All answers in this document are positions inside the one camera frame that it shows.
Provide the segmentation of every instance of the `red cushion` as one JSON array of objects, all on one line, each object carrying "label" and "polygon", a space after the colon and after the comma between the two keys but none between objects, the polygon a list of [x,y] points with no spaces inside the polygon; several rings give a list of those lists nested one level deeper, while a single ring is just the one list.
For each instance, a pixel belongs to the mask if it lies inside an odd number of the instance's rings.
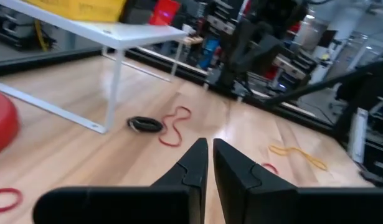
[{"label": "red cushion", "polygon": [[12,142],[18,130],[16,107],[8,97],[0,93],[0,152]]}]

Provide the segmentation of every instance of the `yellow cable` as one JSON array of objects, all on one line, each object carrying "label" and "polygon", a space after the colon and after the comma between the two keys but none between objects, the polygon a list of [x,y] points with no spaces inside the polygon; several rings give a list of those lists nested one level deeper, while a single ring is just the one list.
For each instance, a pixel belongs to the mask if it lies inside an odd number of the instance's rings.
[{"label": "yellow cable", "polygon": [[306,159],[309,160],[317,168],[325,170],[325,171],[328,170],[327,165],[324,162],[322,162],[321,160],[319,160],[317,158],[314,158],[313,156],[305,153],[302,149],[298,149],[297,147],[282,148],[282,147],[278,147],[278,146],[269,146],[268,148],[270,151],[272,151],[273,153],[275,153],[279,156],[287,156],[292,151],[298,151],[298,152],[302,153],[302,155],[304,155],[306,157]]},{"label": "yellow cable", "polygon": [[40,21],[35,19],[35,30],[37,34],[37,39],[39,40],[40,46],[42,47],[42,50],[44,52],[48,51],[47,44],[44,42],[43,35],[42,35],[42,28],[40,26]]}]

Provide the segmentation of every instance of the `white table leg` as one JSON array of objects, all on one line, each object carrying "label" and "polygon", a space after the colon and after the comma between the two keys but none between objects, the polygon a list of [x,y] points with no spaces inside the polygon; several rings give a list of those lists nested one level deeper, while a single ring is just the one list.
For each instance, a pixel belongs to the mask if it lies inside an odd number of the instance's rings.
[{"label": "white table leg", "polygon": [[105,57],[106,55],[108,55],[108,47],[107,46],[103,46],[102,48],[102,55]]},{"label": "white table leg", "polygon": [[179,63],[179,57],[180,57],[182,49],[183,49],[183,43],[180,42],[179,46],[177,47],[176,57],[174,58],[174,65],[173,65],[172,71],[171,71],[172,77],[174,76],[174,74],[176,74],[176,69],[177,69],[177,65]]},{"label": "white table leg", "polygon": [[105,117],[105,127],[107,130],[111,129],[114,116],[115,116],[115,106],[116,106],[116,96],[118,94],[118,85],[121,77],[122,61],[124,51],[116,50],[115,52],[115,67],[114,74],[112,76],[111,88],[110,88],[110,99],[108,100],[108,108],[106,111]]},{"label": "white table leg", "polygon": [[[108,55],[107,52],[108,52],[108,51],[107,51],[107,47],[104,46],[104,47],[103,47],[103,50],[102,50],[102,55],[103,55],[104,57],[110,59],[110,60],[116,60],[116,58],[114,58],[114,57]],[[141,72],[143,72],[143,73],[145,73],[145,74],[147,74],[147,75],[151,75],[152,77],[155,77],[155,78],[158,78],[158,79],[160,79],[160,80],[164,80],[164,81],[170,82],[170,79],[168,79],[168,78],[164,78],[164,77],[162,77],[162,76],[160,76],[160,75],[157,75],[157,74],[155,74],[155,73],[153,73],[153,72],[150,72],[150,71],[147,71],[147,70],[142,69],[142,68],[140,68],[140,67],[137,67],[136,65],[132,65],[132,64],[130,64],[130,63],[128,63],[128,62],[124,62],[124,61],[122,61],[121,63],[122,63],[123,65],[126,65],[126,66],[128,66],[128,67],[131,67],[131,68],[133,68],[133,69],[136,69],[137,71],[141,71]]]},{"label": "white table leg", "polygon": [[100,134],[106,133],[106,128],[100,124],[97,124],[93,121],[90,121],[87,118],[81,117],[77,114],[74,114],[72,112],[64,110],[63,108],[55,106],[55,105],[48,103],[44,100],[38,99],[38,98],[31,96],[27,93],[23,93],[23,92],[15,89],[15,88],[11,88],[11,87],[3,84],[3,83],[0,83],[0,91],[7,94],[7,95],[13,96],[17,99],[20,99],[26,103],[29,103],[30,105],[37,106],[40,109],[46,110],[46,111],[51,112],[53,114],[59,115],[65,119],[68,119],[70,121],[78,123],[78,124],[88,128],[88,129],[96,131]]}]

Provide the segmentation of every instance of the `wall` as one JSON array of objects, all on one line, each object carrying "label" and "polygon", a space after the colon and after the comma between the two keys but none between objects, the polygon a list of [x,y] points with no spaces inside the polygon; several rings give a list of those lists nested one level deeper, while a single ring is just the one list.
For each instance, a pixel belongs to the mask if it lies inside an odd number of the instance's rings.
[{"label": "wall", "polygon": [[327,4],[322,4],[318,6],[311,6],[311,9],[314,10],[314,16],[318,22],[327,24],[331,18],[335,16],[338,9],[340,8],[341,1],[332,1]]},{"label": "wall", "polygon": [[377,14],[376,16],[366,14],[356,28],[356,32],[366,34],[370,39],[383,42],[383,14]]}]

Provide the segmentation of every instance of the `yellow box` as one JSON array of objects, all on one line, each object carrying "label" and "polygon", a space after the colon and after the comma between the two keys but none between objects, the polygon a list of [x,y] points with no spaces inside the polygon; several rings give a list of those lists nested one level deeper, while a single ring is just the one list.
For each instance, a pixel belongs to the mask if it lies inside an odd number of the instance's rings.
[{"label": "yellow box", "polygon": [[126,0],[25,0],[67,19],[117,22]]}]

